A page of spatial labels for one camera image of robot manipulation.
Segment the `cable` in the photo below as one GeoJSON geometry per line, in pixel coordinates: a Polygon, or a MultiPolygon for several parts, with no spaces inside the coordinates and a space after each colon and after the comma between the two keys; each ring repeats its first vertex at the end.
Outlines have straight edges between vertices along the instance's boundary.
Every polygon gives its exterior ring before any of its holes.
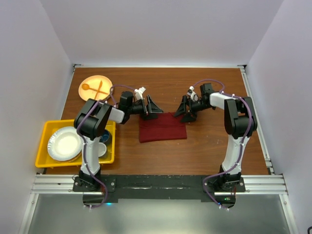
{"type": "MultiPolygon", "coordinates": [[[[112,87],[111,87],[111,89],[110,89],[110,96],[112,97],[112,100],[113,100],[113,102],[115,103],[115,106],[116,106],[116,101],[115,101],[115,99],[113,98],[113,95],[112,95],[112,92],[113,92],[113,88],[114,87],[125,87],[125,88],[129,88],[129,89],[131,89],[131,90],[134,90],[134,88],[132,88],[132,87],[129,87],[129,86],[127,86],[127,85],[122,85],[122,84],[116,84],[116,85],[113,85],[112,87]]],[[[79,135],[79,136],[81,136],[81,138],[82,138],[82,140],[83,140],[83,152],[82,152],[82,155],[83,155],[83,161],[85,162],[85,164],[86,164],[86,168],[87,168],[87,171],[88,171],[88,173],[90,174],[90,176],[96,181],[96,182],[98,182],[99,184],[100,184],[100,186],[101,187],[103,187],[104,188],[104,191],[105,191],[105,196],[104,196],[104,198],[103,198],[103,200],[101,201],[101,203],[100,204],[98,204],[98,205],[94,205],[94,206],[92,206],[92,205],[90,205],[90,209],[92,209],[92,208],[96,208],[96,207],[100,207],[101,205],[103,205],[104,203],[105,203],[105,201],[107,200],[107,195],[108,195],[108,190],[107,190],[107,187],[106,187],[106,185],[102,182],[102,181],[100,181],[98,178],[96,178],[93,174],[92,174],[92,172],[90,171],[90,168],[89,168],[89,165],[88,165],[88,162],[87,162],[87,160],[86,160],[86,145],[87,145],[87,140],[86,140],[86,138],[84,137],[84,135],[82,135],[81,133],[80,133],[80,129],[81,129],[81,127],[82,127],[82,125],[84,124],[84,122],[86,121],[86,119],[91,115],[91,113],[96,109],[96,107],[98,106],[98,104],[102,101],[105,101],[105,100],[107,100],[107,98],[105,98],[105,99],[103,99],[103,100],[98,100],[94,105],[93,105],[93,107],[88,111],[88,113],[86,114],[86,116],[82,119],[82,121],[81,121],[81,123],[78,125],[78,127],[77,127],[77,134],[79,135]]]]}
{"type": "Polygon", "coordinates": [[[225,85],[224,85],[221,81],[218,81],[218,80],[215,80],[215,79],[203,79],[203,80],[200,80],[199,82],[195,83],[195,84],[193,85],[193,87],[195,87],[196,85],[198,85],[199,83],[201,83],[201,82],[203,82],[203,81],[213,81],[213,82],[216,82],[216,83],[221,84],[221,85],[222,85],[222,89],[220,89],[219,92],[220,92],[222,95],[225,95],[225,96],[227,96],[227,97],[236,98],[236,99],[240,100],[240,101],[245,105],[245,107],[246,107],[246,109],[247,109],[248,116],[249,116],[248,127],[247,127],[246,132],[244,133],[243,138],[242,138],[242,141],[241,141],[241,143],[240,143],[240,147],[239,147],[239,156],[238,156],[238,159],[237,159],[236,163],[234,164],[234,166],[231,167],[230,169],[224,171],[224,172],[220,172],[220,173],[217,173],[217,174],[214,174],[214,175],[210,175],[210,176],[208,176],[208,177],[206,177],[206,178],[203,179],[203,188],[204,188],[205,192],[208,194],[208,196],[211,198],[211,200],[212,200],[215,204],[217,204],[220,208],[228,209],[227,207],[225,207],[225,206],[223,206],[222,204],[220,204],[219,202],[217,202],[217,200],[209,193],[208,188],[205,186],[205,183],[206,183],[207,180],[210,179],[210,178],[213,178],[213,177],[216,177],[216,176],[221,176],[221,175],[224,175],[224,174],[226,174],[226,173],[231,172],[231,171],[234,170],[235,167],[239,164],[239,161],[240,161],[240,159],[241,159],[242,156],[243,156],[243,144],[244,144],[244,140],[245,140],[245,138],[246,138],[246,136],[247,136],[247,134],[248,134],[248,132],[249,132],[249,130],[250,130],[250,128],[251,128],[251,125],[252,125],[252,121],[253,121],[253,120],[252,120],[252,114],[251,114],[251,110],[250,110],[248,104],[245,102],[244,99],[242,99],[242,97],[236,96],[236,95],[234,95],[234,94],[232,94],[232,95],[231,95],[231,94],[226,94],[226,93],[223,91],[223,90],[225,89],[225,85]]]}

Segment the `wooden spoon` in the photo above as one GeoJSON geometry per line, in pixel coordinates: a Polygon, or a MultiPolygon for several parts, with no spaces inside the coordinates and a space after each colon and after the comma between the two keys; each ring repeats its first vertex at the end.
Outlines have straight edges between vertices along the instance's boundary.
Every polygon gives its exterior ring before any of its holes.
{"type": "Polygon", "coordinates": [[[93,90],[93,91],[96,91],[96,92],[99,92],[99,93],[102,93],[102,94],[108,94],[108,93],[106,93],[106,92],[103,92],[103,91],[98,91],[98,90],[96,90],[96,89],[93,89],[93,88],[90,88],[90,86],[88,85],[88,84],[82,84],[82,89],[83,90],[93,90]]]}

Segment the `white plate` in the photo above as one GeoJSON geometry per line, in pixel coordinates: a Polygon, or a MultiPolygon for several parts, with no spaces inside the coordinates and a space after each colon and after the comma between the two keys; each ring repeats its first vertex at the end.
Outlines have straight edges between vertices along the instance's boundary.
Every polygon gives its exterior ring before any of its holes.
{"type": "Polygon", "coordinates": [[[74,127],[64,127],[50,137],[48,153],[54,160],[68,161],[80,153],[82,144],[83,140],[74,127]]]}

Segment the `red cloth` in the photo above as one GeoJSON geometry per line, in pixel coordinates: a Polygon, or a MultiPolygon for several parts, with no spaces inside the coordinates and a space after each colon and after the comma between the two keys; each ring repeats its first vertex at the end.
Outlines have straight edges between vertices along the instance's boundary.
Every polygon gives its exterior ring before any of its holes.
{"type": "Polygon", "coordinates": [[[174,117],[173,113],[158,114],[158,118],[139,120],[139,141],[140,143],[157,141],[186,139],[185,123],[180,120],[183,115],[174,117]]]}

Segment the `gray wall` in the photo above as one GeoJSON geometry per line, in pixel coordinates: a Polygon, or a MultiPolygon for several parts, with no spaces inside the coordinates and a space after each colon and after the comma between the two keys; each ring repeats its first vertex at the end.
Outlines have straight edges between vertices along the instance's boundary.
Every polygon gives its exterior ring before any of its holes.
{"type": "Polygon", "coordinates": [[[17,233],[43,124],[60,117],[70,62],[39,0],[0,3],[0,232],[17,233]]]}
{"type": "Polygon", "coordinates": [[[41,0],[71,62],[247,64],[282,0],[41,0]]]}
{"type": "Polygon", "coordinates": [[[312,1],[285,0],[247,66],[277,173],[300,233],[312,226],[312,1]]]}

